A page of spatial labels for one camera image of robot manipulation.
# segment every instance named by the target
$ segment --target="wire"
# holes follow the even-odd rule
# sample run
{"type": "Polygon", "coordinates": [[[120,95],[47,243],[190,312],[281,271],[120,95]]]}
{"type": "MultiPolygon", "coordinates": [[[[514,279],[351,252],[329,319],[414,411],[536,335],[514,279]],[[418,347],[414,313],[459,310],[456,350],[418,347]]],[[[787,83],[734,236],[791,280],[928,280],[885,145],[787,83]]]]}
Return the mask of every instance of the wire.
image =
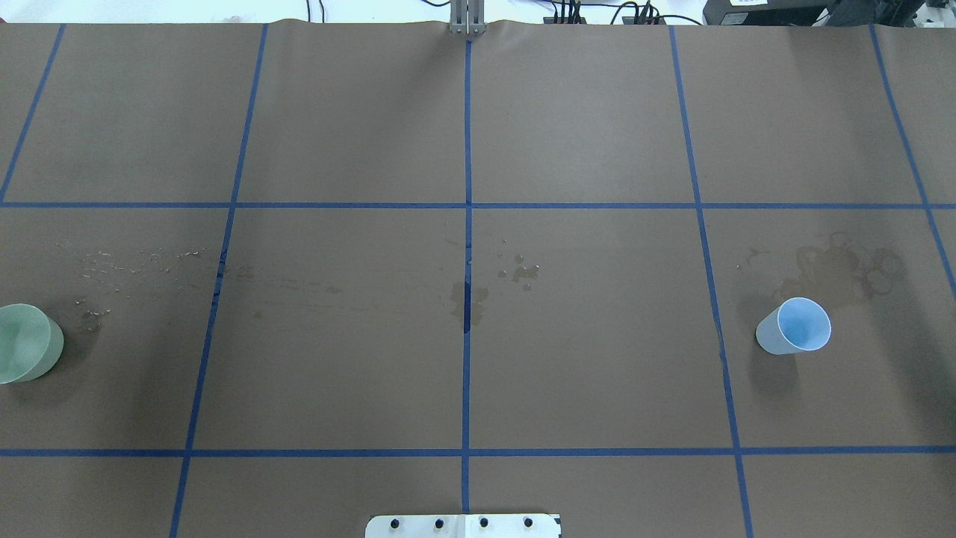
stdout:
{"type": "Polygon", "coordinates": [[[692,18],[690,18],[690,17],[685,17],[685,16],[683,16],[683,15],[658,15],[658,16],[656,16],[656,17],[651,17],[651,18],[653,18],[653,19],[655,19],[655,20],[659,20],[659,19],[663,19],[663,18],[683,19],[683,20],[689,20],[690,22],[696,24],[697,26],[704,26],[703,23],[700,23],[700,22],[698,22],[698,21],[696,21],[696,20],[694,20],[694,19],[692,19],[692,18]]]}
{"type": "Polygon", "coordinates": [[[634,18],[637,19],[638,13],[641,10],[641,6],[638,6],[637,2],[624,2],[623,4],[617,6],[618,10],[614,12],[614,16],[611,17],[611,24],[614,24],[614,21],[618,20],[618,13],[627,6],[634,6],[634,18]]]}

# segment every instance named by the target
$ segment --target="mint green cup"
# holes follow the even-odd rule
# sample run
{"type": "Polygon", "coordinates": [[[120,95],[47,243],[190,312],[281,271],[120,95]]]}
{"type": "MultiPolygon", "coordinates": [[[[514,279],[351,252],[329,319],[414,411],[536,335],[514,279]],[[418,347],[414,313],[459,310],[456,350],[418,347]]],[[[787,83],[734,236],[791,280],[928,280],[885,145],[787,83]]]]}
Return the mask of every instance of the mint green cup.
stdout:
{"type": "Polygon", "coordinates": [[[63,331],[29,304],[0,308],[0,385],[30,381],[49,371],[63,352],[63,331]]]}

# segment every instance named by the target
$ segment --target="white bracket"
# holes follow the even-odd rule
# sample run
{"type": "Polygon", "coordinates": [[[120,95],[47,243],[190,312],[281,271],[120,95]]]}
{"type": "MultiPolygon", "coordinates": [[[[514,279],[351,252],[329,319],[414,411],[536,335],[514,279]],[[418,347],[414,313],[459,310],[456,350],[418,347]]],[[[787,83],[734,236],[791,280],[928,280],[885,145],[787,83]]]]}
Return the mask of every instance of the white bracket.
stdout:
{"type": "Polygon", "coordinates": [[[480,35],[485,33],[485,0],[451,0],[453,34],[480,35]]]}
{"type": "Polygon", "coordinates": [[[553,514],[461,514],[376,516],[365,538],[561,538],[553,514]]]}

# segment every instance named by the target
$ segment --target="vertical blue line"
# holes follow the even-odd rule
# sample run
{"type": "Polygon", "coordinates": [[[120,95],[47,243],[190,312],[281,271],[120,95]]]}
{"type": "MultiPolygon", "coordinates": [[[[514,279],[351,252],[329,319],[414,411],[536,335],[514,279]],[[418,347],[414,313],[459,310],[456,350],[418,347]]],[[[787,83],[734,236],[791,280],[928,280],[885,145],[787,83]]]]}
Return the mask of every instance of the vertical blue line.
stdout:
{"type": "Polygon", "coordinates": [[[183,513],[183,498],[185,497],[186,479],[189,475],[189,463],[192,459],[192,447],[196,439],[196,423],[199,420],[199,407],[203,400],[203,385],[206,382],[206,367],[209,363],[209,350],[212,348],[212,330],[216,325],[216,315],[219,312],[219,295],[223,289],[223,276],[226,273],[226,259],[229,251],[229,242],[232,239],[232,223],[235,219],[236,202],[239,199],[239,187],[242,182],[242,170],[246,161],[246,146],[249,143],[249,131],[252,127],[252,110],[255,108],[255,95],[259,90],[259,73],[262,71],[262,57],[266,52],[266,36],[269,25],[262,25],[259,36],[259,53],[255,60],[255,71],[252,74],[252,89],[249,94],[249,106],[246,109],[246,123],[243,127],[242,142],[239,145],[239,157],[236,160],[236,174],[232,182],[232,196],[229,201],[229,212],[226,217],[226,230],[223,232],[223,248],[219,254],[219,269],[216,271],[216,283],[212,290],[212,305],[209,308],[209,319],[206,322],[206,339],[203,342],[203,355],[199,362],[199,373],[196,378],[196,392],[192,397],[192,412],[189,414],[189,429],[185,437],[185,454],[183,466],[180,469],[179,486],[176,490],[176,503],[173,505],[172,524],[169,527],[169,537],[176,538],[179,533],[180,516],[183,513]]]}
{"type": "Polygon", "coordinates": [[[949,257],[946,255],[946,248],[943,246],[943,239],[940,237],[940,231],[936,227],[936,218],[933,217],[932,207],[929,205],[929,196],[926,195],[926,189],[923,186],[923,178],[920,176],[920,169],[916,166],[916,158],[913,157],[913,149],[909,144],[909,138],[906,136],[906,130],[902,126],[900,110],[897,108],[896,99],[893,97],[893,90],[890,88],[890,79],[886,75],[886,65],[883,63],[883,52],[880,49],[880,40],[877,38],[877,29],[870,25],[870,38],[873,40],[873,50],[877,54],[877,64],[880,67],[880,77],[883,80],[883,90],[886,91],[886,99],[890,104],[890,111],[893,113],[893,121],[896,122],[897,131],[900,133],[902,148],[906,152],[906,160],[909,161],[909,169],[913,172],[913,181],[916,182],[916,190],[920,193],[920,199],[923,201],[923,209],[926,211],[926,220],[929,221],[929,230],[933,233],[933,240],[936,241],[936,250],[940,253],[943,260],[943,270],[946,278],[949,280],[949,290],[953,297],[956,297],[956,278],[953,277],[952,267],[949,265],[949,257]]]}
{"type": "Polygon", "coordinates": [[[23,128],[20,129],[20,138],[16,139],[16,147],[13,149],[13,155],[10,157],[10,165],[7,167],[7,175],[3,178],[3,186],[0,187],[0,202],[7,196],[7,189],[10,188],[10,181],[13,179],[13,171],[16,169],[16,160],[20,158],[20,151],[23,149],[23,143],[27,140],[27,131],[30,130],[30,123],[33,122],[33,114],[36,112],[36,106],[40,104],[40,96],[43,95],[43,87],[47,85],[47,78],[50,76],[50,70],[54,67],[54,58],[56,51],[59,50],[60,41],[63,40],[63,33],[66,32],[66,25],[61,24],[59,31],[56,32],[54,47],[50,50],[50,56],[47,58],[47,65],[43,68],[43,76],[40,77],[40,83],[36,85],[36,92],[33,94],[33,101],[30,103],[30,109],[27,111],[27,119],[23,122],[23,128]]]}
{"type": "Polygon", "coordinates": [[[704,206],[701,200],[700,184],[697,181],[697,163],[694,159],[694,144],[690,138],[690,121],[687,118],[687,103],[684,98],[684,80],[681,76],[681,59],[677,49],[677,36],[674,27],[670,32],[670,50],[674,60],[674,78],[677,82],[677,99],[681,106],[681,123],[684,125],[684,145],[687,150],[687,164],[690,167],[690,183],[694,189],[694,205],[697,211],[697,228],[701,235],[701,249],[704,254],[704,269],[707,276],[707,290],[710,294],[710,310],[717,329],[717,341],[720,345],[720,362],[724,375],[724,399],[727,401],[727,418],[730,425],[730,440],[733,442],[734,462],[737,467],[737,487],[740,490],[740,505],[744,515],[744,531],[747,538],[753,538],[753,524],[750,520],[750,497],[747,493],[747,479],[744,475],[744,457],[740,450],[740,436],[737,431],[737,412],[733,405],[733,387],[730,385],[730,368],[727,363],[727,347],[724,343],[724,329],[720,321],[720,307],[717,303],[717,286],[714,283],[713,265],[710,262],[710,245],[707,242],[707,229],[704,221],[704,206]]]}
{"type": "Polygon", "coordinates": [[[462,357],[462,513],[471,511],[468,450],[471,447],[471,40],[465,42],[465,315],[462,357]]]}

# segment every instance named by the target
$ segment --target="cup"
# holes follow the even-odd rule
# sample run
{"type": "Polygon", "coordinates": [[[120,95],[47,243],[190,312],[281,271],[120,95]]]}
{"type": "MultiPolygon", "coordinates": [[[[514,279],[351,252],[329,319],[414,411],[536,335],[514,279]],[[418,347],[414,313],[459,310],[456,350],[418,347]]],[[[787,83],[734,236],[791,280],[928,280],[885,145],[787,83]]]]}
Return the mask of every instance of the cup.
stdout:
{"type": "Polygon", "coordinates": [[[0,385],[36,379],[61,352],[63,331],[42,310],[29,304],[0,308],[0,385]]]}
{"type": "Polygon", "coordinates": [[[757,326],[757,342],[767,353],[816,351],[830,340],[830,316],[805,297],[787,299],[757,326]]]}

